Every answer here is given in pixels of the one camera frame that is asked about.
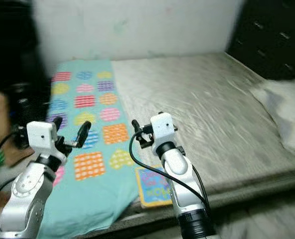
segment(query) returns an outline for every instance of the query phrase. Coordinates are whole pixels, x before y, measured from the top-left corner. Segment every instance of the colorful book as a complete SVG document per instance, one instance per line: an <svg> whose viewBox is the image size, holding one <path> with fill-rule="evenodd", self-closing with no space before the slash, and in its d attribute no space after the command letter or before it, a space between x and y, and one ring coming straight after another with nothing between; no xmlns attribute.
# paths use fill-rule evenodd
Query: colorful book
<svg viewBox="0 0 295 239"><path fill-rule="evenodd" d="M164 171L161 165L153 167ZM170 187L164 176L143 167L137 167L135 172L142 207L172 204Z"/></svg>

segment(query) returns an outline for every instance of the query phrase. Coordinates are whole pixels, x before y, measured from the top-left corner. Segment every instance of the bed sheet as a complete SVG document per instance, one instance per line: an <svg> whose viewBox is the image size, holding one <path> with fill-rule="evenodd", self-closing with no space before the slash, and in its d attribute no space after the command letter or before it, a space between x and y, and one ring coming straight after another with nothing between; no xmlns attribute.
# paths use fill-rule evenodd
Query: bed sheet
<svg viewBox="0 0 295 239"><path fill-rule="evenodd" d="M81 149L56 172L38 238L72 238L108 228L138 196L129 127L110 61L71 61L58 66L47 121L62 117L59 135L75 140L92 123Z"/></svg>

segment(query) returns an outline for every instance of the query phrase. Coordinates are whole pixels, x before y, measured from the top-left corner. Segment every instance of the mattress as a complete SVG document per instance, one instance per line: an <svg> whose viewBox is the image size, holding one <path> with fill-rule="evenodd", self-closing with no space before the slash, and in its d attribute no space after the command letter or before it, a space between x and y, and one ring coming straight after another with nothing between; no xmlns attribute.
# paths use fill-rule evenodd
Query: mattress
<svg viewBox="0 0 295 239"><path fill-rule="evenodd" d="M112 65L128 119L147 124L159 111L173 116L178 143L199 171L213 208L295 187L295 156L249 92L262 81L259 75L224 53ZM139 155L159 164L150 148ZM147 211L136 200L110 231L173 216L170 207Z"/></svg>

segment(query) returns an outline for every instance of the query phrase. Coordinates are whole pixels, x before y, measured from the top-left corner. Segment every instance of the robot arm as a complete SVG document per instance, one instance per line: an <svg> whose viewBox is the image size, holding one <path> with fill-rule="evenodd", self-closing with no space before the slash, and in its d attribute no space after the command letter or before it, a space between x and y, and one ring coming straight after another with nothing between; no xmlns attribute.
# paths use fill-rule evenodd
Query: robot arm
<svg viewBox="0 0 295 239"><path fill-rule="evenodd" d="M136 140L140 142L141 147L151 146L153 154L160 158L165 174L178 179L167 181L170 185L174 212L183 238L219 238L210 217L205 191L199 185L201 182L193 176L193 165L185 156L184 149L181 146L176 147L175 131L177 128L173 125L171 115L160 112L157 116L151 117L151 123L143 128L140 128L136 120L133 120L132 124L137 135ZM143 133L150 135L150 141L143 138Z"/></svg>
<svg viewBox="0 0 295 239"><path fill-rule="evenodd" d="M82 147L91 127L85 122L76 141L57 135L62 122L27 124L29 145L39 154L12 184L11 197L0 216L0 239L35 239L43 218L44 205L52 191L55 172L64 165L72 147Z"/></svg>

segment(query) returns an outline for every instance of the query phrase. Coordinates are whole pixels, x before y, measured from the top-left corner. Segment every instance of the purple square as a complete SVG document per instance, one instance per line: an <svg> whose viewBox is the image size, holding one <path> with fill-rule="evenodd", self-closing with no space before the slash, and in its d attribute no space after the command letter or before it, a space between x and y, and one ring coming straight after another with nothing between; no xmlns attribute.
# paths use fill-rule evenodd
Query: purple square
<svg viewBox="0 0 295 239"><path fill-rule="evenodd" d="M113 81L99 81L98 82L98 91L112 91L114 90Z"/></svg>
<svg viewBox="0 0 295 239"><path fill-rule="evenodd" d="M50 115L47 118L47 122L52 122L56 117L62 117L62 123L61 123L60 129L62 129L65 126L67 126L67 114L66 113L60 113L60 114Z"/></svg>

